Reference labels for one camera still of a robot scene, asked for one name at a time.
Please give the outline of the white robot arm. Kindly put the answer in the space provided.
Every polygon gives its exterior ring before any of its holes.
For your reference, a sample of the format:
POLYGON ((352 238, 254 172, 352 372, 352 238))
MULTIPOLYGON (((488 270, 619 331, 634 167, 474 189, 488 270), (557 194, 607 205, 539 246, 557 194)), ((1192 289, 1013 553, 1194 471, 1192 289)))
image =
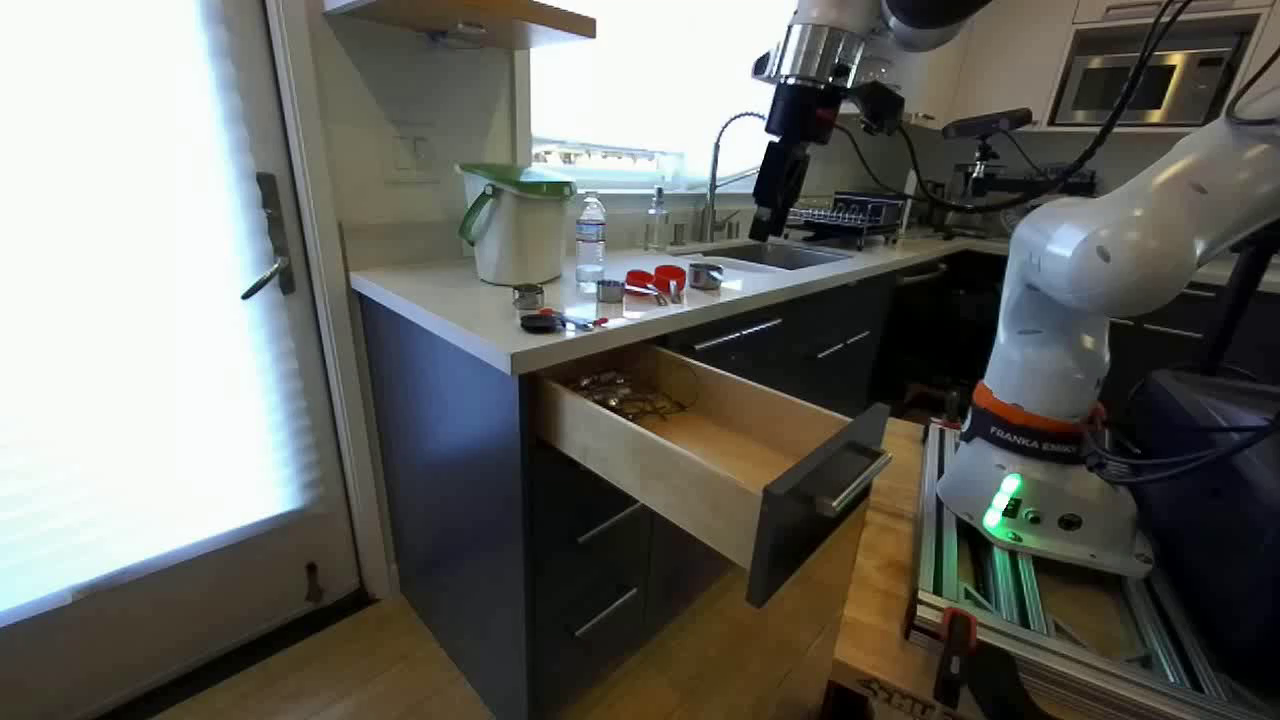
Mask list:
MULTIPOLYGON (((785 39, 752 66, 770 87, 754 172, 761 239, 774 238, 806 152, 875 87, 875 37, 946 45, 987 0, 794 0, 785 39)), ((1107 378, 1107 324, 1168 306, 1192 273, 1280 220, 1280 82, 1257 67, 1227 110, 1119 189, 1048 202, 1009 239, 997 340, 934 496, 1004 550, 1143 576, 1152 545, 1119 479, 1086 463, 1107 378)))

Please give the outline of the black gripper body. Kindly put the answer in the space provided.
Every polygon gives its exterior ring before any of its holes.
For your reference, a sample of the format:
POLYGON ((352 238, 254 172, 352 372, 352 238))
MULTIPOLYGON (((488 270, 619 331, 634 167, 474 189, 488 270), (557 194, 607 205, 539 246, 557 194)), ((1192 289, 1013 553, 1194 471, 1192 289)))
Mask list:
POLYGON ((754 172, 752 202, 767 218, 785 218, 805 185, 806 150, 824 143, 839 116, 837 87, 779 85, 762 122, 767 150, 754 172))

